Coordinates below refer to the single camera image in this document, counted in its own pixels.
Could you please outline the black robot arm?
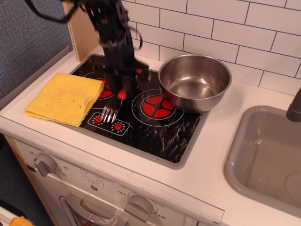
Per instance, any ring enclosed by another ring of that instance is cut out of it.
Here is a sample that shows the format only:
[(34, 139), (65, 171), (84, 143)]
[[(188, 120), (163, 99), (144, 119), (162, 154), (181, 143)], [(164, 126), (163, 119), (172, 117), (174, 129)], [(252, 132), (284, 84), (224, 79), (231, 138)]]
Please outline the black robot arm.
[(122, 89), (131, 98), (137, 89), (136, 76), (147, 77), (148, 66), (135, 58), (128, 14), (119, 0), (82, 0), (81, 4), (99, 34), (103, 66), (112, 92)]

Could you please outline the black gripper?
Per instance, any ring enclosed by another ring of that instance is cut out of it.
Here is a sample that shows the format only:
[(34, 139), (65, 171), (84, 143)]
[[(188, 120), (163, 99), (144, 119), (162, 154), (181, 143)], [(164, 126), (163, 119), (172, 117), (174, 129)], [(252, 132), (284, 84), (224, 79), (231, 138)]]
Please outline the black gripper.
[(104, 56), (93, 56), (90, 64), (94, 75), (104, 75), (112, 92), (118, 94), (123, 88), (127, 96), (133, 96), (137, 89), (135, 76), (141, 80), (149, 78), (149, 66), (135, 58), (135, 49), (132, 41), (125, 41), (120, 45), (116, 43), (102, 43)]

